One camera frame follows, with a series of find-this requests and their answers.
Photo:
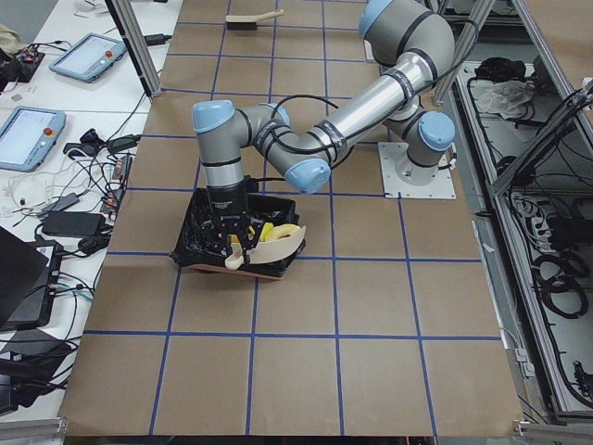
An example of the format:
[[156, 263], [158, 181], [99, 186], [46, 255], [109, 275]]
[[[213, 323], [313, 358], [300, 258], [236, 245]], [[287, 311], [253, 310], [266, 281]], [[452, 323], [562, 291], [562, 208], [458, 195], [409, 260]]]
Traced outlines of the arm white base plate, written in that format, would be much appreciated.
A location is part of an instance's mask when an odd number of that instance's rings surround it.
[[411, 162], [406, 143], [379, 143], [378, 153], [387, 198], [456, 198], [451, 168], [445, 155], [437, 166], [424, 168]]

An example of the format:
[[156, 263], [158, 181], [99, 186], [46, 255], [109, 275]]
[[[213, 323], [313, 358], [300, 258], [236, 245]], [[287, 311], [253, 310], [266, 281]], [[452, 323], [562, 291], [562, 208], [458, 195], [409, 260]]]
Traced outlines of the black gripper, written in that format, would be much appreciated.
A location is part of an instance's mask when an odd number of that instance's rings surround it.
[[245, 264], [250, 263], [249, 252], [259, 242], [259, 223], [250, 219], [245, 185], [207, 186], [211, 220], [216, 229], [207, 236], [207, 251], [227, 255], [230, 236], [235, 235], [242, 248]]

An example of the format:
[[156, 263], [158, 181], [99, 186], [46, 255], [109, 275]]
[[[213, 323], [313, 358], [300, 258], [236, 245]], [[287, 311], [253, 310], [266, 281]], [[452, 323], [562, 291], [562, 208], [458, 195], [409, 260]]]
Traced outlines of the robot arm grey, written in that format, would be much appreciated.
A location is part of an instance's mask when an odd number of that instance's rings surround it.
[[420, 93], [453, 65], [454, 36], [441, 16], [415, 1], [371, 1], [359, 34], [386, 68], [377, 80], [306, 133], [297, 135], [279, 104], [236, 108], [230, 100], [194, 104], [192, 115], [206, 173], [212, 223], [221, 234], [226, 266], [259, 264], [264, 223], [248, 208], [241, 150], [254, 147], [296, 191], [312, 194], [332, 168], [367, 133], [385, 125], [407, 143], [412, 170], [403, 179], [421, 184], [435, 172], [455, 138], [442, 112], [426, 111]]

